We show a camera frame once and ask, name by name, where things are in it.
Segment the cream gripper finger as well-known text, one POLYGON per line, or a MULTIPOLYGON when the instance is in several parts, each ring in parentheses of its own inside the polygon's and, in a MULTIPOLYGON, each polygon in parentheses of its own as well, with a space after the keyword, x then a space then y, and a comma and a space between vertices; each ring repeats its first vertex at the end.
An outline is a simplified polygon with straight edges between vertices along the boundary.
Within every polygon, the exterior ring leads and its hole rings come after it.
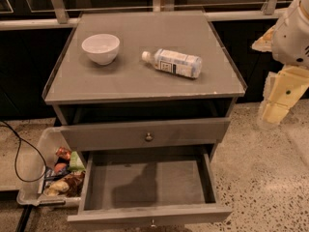
POLYGON ((263 122, 279 125, 289 110, 290 108, 286 105, 262 101, 259 108, 259 118, 263 122))

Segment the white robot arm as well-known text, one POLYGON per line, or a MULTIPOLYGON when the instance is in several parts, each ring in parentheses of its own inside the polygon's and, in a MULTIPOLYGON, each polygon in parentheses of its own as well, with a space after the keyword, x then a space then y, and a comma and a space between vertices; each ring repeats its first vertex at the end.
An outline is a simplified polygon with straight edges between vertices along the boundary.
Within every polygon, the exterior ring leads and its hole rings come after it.
POLYGON ((309 88, 309 0, 293 0, 252 48, 283 64, 268 73, 259 108, 258 121, 277 126, 309 88))

